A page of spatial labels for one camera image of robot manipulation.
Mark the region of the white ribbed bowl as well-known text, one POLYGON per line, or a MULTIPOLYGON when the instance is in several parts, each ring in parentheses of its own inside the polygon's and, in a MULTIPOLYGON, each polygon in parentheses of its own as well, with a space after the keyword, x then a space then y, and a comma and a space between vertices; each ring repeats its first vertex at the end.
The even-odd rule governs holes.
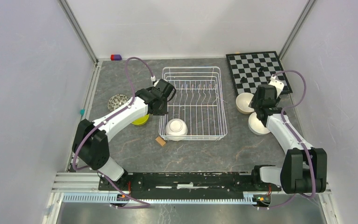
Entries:
POLYGON ((250 114, 248 118, 248 127, 250 131, 256 135, 266 135, 270 133, 263 123, 257 118, 256 112, 250 114))

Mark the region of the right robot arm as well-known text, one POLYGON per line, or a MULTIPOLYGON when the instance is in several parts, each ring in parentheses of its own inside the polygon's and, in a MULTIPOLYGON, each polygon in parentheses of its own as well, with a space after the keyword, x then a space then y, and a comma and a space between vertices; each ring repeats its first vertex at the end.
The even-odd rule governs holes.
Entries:
POLYGON ((249 129, 259 135, 271 133, 285 153, 281 167, 256 165, 250 178, 255 190, 265 189, 269 183, 279 186, 287 194, 325 192, 327 186, 327 153, 308 143, 290 123, 285 111, 278 107, 278 90, 261 84, 250 101, 254 112, 249 116, 249 129))

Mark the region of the yellow-green bowl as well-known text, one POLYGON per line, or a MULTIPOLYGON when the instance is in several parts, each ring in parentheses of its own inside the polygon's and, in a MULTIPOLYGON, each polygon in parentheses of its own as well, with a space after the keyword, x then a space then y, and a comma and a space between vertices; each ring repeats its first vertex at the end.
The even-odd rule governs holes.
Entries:
POLYGON ((142 126, 147 123, 149 116, 150 116, 149 114, 142 116, 142 117, 136 119, 135 121, 133 121, 132 124, 135 126, 142 126))

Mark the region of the beige flower bowl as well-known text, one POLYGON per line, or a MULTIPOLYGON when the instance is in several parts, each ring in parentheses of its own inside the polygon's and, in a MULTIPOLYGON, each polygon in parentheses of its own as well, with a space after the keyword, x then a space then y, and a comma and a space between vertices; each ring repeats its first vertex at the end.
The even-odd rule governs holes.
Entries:
POLYGON ((236 97, 236 108, 240 113, 252 114, 254 112, 254 109, 249 106, 253 96, 252 93, 245 92, 236 97))

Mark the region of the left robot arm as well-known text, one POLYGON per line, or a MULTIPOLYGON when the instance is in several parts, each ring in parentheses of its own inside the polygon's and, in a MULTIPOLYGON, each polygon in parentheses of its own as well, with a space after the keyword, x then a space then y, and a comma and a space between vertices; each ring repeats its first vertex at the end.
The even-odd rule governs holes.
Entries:
POLYGON ((74 159, 81 159, 87 167, 110 179, 116 190, 123 190, 128 184, 127 172, 110 156, 109 142, 138 118, 166 115, 168 102, 175 94, 175 87, 160 79, 153 86, 136 91, 128 102, 108 115, 94 121, 81 120, 72 146, 74 159))

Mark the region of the plain white bowl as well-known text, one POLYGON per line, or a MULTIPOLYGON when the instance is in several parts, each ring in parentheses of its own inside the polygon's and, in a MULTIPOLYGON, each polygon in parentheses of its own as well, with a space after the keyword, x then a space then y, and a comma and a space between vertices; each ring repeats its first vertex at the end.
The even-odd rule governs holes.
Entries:
POLYGON ((165 127, 165 136, 167 140, 184 140, 188 133, 187 124, 181 119, 171 119, 165 127))

